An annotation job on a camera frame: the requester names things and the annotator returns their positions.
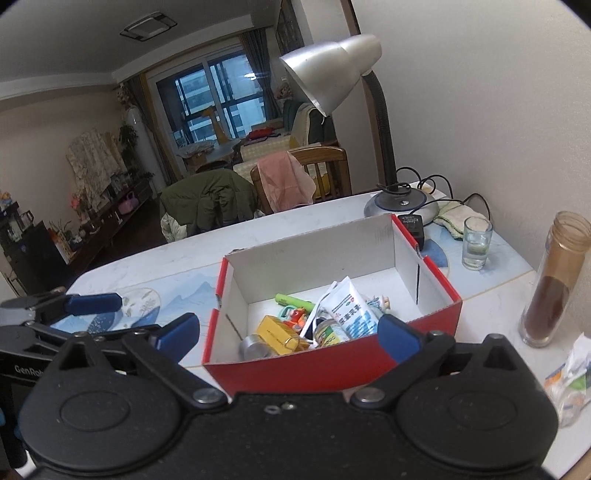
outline floor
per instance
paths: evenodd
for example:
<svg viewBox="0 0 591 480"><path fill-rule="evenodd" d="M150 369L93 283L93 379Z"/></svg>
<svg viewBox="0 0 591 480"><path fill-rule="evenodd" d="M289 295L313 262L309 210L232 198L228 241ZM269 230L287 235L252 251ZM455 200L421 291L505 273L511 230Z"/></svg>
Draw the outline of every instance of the floor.
<svg viewBox="0 0 591 480"><path fill-rule="evenodd" d="M148 200L115 235L112 245L95 258L88 270L165 243L166 240L160 229L160 205L158 200Z"/></svg>

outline glass jar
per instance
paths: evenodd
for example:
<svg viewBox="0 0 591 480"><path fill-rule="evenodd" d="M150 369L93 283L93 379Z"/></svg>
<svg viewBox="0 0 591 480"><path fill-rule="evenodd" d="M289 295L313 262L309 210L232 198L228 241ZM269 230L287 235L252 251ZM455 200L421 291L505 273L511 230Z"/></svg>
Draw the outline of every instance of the glass jar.
<svg viewBox="0 0 591 480"><path fill-rule="evenodd" d="M550 227L542 262L528 306L519 321L527 345L550 343L564 318L573 289L591 247L591 224L573 212L559 212Z"/></svg>

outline red pillow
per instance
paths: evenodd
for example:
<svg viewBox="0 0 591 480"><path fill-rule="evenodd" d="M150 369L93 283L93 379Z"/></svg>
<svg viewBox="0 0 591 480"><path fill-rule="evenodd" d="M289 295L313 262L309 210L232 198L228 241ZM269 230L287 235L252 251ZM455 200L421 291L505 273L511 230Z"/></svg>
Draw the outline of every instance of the red pillow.
<svg viewBox="0 0 591 480"><path fill-rule="evenodd" d="M261 128L259 130L253 130L246 137L249 140L256 140L257 138L268 137L275 129L273 127Z"/></svg>

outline desk lamp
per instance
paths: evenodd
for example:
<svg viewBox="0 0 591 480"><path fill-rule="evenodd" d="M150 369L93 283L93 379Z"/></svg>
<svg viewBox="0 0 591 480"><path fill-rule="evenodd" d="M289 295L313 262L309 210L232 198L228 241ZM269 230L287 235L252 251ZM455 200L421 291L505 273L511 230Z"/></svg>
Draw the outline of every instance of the desk lamp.
<svg viewBox="0 0 591 480"><path fill-rule="evenodd" d="M299 48L281 57L295 82L324 116L329 116L363 79L375 103L379 142L384 161L386 186L365 206L365 216L408 213L433 200L428 193L399 183L392 146L388 108L382 87L372 67L382 56L379 40L370 34L353 35L340 42L322 42ZM431 222L439 211L430 203L417 214Z"/></svg>

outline ceiling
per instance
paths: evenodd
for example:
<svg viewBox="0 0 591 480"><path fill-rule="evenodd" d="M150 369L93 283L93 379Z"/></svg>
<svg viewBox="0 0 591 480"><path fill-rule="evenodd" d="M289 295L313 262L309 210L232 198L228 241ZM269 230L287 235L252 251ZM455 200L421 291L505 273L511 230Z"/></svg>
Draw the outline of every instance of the ceiling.
<svg viewBox="0 0 591 480"><path fill-rule="evenodd" d="M192 32L251 15L269 21L274 0L18 0L0 17L0 82L72 73L112 73ZM146 42L119 35L161 11L178 25Z"/></svg>

